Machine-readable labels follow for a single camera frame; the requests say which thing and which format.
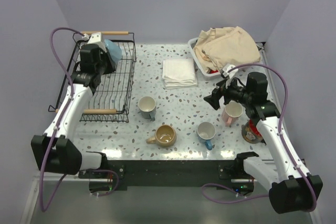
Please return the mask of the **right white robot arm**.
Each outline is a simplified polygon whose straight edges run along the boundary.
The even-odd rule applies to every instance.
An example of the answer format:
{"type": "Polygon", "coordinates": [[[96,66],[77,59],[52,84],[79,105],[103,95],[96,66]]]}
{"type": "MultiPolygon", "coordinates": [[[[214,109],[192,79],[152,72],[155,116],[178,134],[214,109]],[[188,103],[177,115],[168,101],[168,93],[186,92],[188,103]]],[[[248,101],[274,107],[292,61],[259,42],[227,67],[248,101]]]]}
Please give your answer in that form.
{"type": "Polygon", "coordinates": [[[312,175],[294,150],[280,121],[276,105],[268,100],[268,81],[265,74],[251,72],[246,85],[240,87],[238,79],[228,78],[217,83],[211,94],[204,97],[215,110],[224,103],[241,104],[246,115],[265,141],[274,160],[272,170],[255,153],[241,153],[235,158],[234,173],[239,178],[251,175],[268,191],[270,203],[278,214],[315,210],[323,182],[312,175]]]}

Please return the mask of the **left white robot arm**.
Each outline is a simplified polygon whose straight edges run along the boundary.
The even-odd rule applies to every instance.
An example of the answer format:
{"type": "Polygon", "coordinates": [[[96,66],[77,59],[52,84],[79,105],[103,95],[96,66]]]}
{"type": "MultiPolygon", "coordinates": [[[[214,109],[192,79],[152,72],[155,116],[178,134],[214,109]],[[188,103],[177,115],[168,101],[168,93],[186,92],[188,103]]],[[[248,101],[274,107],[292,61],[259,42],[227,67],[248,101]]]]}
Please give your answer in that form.
{"type": "Polygon", "coordinates": [[[72,142],[75,130],[88,102],[104,74],[115,70],[108,49],[86,44],[79,51],[79,71],[70,75],[63,103],[43,135],[35,135],[31,147],[41,172],[75,175],[90,170],[97,178],[108,174],[106,156],[100,152],[83,153],[72,142]]]}

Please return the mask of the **light blue faceted mug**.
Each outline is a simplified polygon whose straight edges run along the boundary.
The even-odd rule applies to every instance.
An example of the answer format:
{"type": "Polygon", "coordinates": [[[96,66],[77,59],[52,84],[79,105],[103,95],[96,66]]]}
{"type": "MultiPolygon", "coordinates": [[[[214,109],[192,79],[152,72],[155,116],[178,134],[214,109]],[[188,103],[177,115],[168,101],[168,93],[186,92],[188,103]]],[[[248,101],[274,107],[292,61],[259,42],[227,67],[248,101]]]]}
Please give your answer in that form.
{"type": "Polygon", "coordinates": [[[111,56],[112,61],[118,63],[122,59],[121,48],[110,40],[105,39],[104,42],[106,45],[106,49],[111,56]]]}

